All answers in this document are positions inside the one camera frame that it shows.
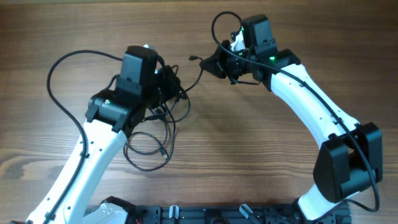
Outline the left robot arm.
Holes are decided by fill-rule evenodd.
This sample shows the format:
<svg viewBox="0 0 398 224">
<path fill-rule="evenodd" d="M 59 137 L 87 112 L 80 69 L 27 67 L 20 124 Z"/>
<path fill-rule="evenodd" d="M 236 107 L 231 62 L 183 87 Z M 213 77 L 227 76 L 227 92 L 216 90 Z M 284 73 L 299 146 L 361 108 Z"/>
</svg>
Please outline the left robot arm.
<svg viewBox="0 0 398 224">
<path fill-rule="evenodd" d="M 125 146 L 145 113 L 168 100 L 167 67 L 152 48 L 129 46 L 121 58 L 113 90 L 93 95 L 78 124 L 80 138 L 43 201 L 26 223 L 139 223 L 135 205 L 116 197 L 103 200 L 87 215 L 86 208 L 105 170 Z"/>
</svg>

